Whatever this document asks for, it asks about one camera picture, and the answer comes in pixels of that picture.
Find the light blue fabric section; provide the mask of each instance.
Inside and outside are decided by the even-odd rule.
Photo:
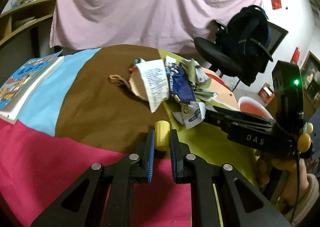
[[[30,96],[18,120],[29,128],[54,136],[64,97],[79,70],[99,50],[88,49],[65,56],[63,63]]]

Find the chair seat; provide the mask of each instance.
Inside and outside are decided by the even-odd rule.
[[[196,37],[194,44],[199,54],[214,67],[219,68],[223,74],[231,77],[241,77],[241,66],[225,55],[220,46],[201,37]]]

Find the chair armrest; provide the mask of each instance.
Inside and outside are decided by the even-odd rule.
[[[224,30],[226,29],[227,33],[228,33],[228,29],[227,26],[225,24],[223,24],[222,22],[219,22],[218,20],[212,20],[213,22],[215,22],[220,30]]]
[[[273,62],[273,58],[272,56],[269,54],[268,50],[266,50],[266,48],[257,40],[250,38],[250,41],[255,43],[257,46],[259,46],[262,49],[262,52],[264,53],[264,55],[271,61]]]

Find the wooden shelf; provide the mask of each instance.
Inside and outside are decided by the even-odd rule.
[[[0,15],[0,48],[25,29],[31,29],[39,22],[53,17],[56,0],[38,0],[24,3]],[[36,19],[13,29],[18,20],[35,17]]]

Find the beige sleeve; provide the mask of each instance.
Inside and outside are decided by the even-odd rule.
[[[301,202],[297,205],[292,226],[296,226],[303,220],[303,218],[308,214],[319,197],[319,183],[317,178],[313,174],[307,174],[307,179],[309,182],[308,191]],[[292,212],[293,209],[284,215],[288,221],[291,220]]]

